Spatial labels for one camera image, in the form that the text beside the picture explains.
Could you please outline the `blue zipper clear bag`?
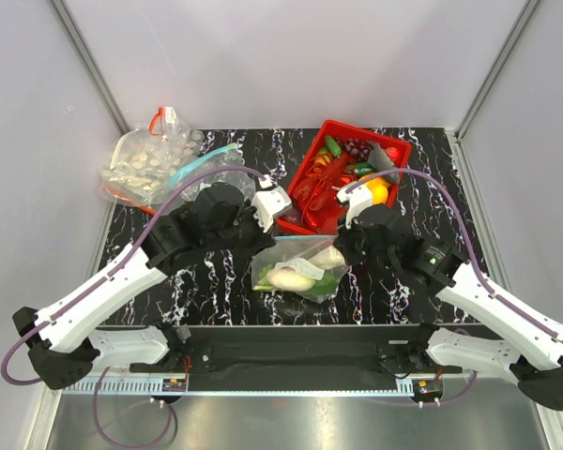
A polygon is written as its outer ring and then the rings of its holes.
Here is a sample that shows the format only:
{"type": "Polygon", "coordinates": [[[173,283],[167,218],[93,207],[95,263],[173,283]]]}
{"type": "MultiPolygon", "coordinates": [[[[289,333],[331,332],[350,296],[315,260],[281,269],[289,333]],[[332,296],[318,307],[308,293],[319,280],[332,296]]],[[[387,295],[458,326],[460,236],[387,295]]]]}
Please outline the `blue zipper clear bag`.
{"type": "Polygon", "coordinates": [[[297,273],[321,280],[324,274],[332,274],[342,281],[348,272],[348,265],[337,267],[332,270],[322,270],[308,262],[308,259],[316,253],[329,246],[334,247],[335,237],[333,235],[292,235],[278,236],[275,245],[264,249],[256,254],[251,261],[251,287],[261,292],[282,292],[300,294],[303,292],[288,292],[277,290],[271,286],[267,279],[267,273],[274,268],[290,267],[297,273]]]}

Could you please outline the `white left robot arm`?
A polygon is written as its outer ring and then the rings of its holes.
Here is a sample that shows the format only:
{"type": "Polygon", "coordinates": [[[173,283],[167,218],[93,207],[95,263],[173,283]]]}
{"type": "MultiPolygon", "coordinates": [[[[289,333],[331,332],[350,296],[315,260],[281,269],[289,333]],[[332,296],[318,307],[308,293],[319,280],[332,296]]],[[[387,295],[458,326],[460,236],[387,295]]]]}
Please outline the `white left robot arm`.
{"type": "Polygon", "coordinates": [[[189,357],[185,339],[170,324],[118,331],[99,325],[209,251],[253,256],[273,246],[275,219],[290,205],[280,187],[258,190],[247,200],[238,188],[215,183],[195,200],[153,216],[136,243],[68,296],[42,309],[19,309],[13,322],[39,380],[58,390],[106,367],[139,373],[183,369],[189,357]]]}

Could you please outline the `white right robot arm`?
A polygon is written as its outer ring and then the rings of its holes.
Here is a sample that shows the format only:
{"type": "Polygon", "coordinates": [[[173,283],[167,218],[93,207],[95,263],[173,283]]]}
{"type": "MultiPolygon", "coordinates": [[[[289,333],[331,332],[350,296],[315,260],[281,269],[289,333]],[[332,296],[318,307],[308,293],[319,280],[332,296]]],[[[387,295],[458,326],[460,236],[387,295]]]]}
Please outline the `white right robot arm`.
{"type": "Polygon", "coordinates": [[[419,238],[383,204],[338,222],[334,246],[350,265],[385,266],[402,283],[472,315],[496,339],[423,323],[390,353],[399,370],[457,367],[515,384],[541,406],[563,411],[563,324],[538,313],[475,268],[450,244],[419,238]]]}

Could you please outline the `white toy radish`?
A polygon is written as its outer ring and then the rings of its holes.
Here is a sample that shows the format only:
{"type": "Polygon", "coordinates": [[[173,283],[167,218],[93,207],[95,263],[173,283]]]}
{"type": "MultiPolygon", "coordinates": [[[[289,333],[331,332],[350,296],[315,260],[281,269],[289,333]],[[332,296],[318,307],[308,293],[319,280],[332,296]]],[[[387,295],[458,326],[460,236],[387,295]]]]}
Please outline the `white toy radish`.
{"type": "Polygon", "coordinates": [[[316,282],[315,279],[305,277],[290,267],[274,268],[267,273],[266,279],[277,290],[296,293],[310,290],[316,282]]]}

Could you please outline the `toy leek green white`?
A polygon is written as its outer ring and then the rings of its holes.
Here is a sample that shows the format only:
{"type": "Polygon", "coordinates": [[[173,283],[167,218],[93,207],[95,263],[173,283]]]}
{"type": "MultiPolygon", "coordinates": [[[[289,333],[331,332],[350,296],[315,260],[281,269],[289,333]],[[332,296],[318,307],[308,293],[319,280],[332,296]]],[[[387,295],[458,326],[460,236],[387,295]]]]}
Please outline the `toy leek green white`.
{"type": "Polygon", "coordinates": [[[308,259],[308,262],[322,270],[332,270],[345,265],[345,259],[333,246],[322,249],[308,259]]]}

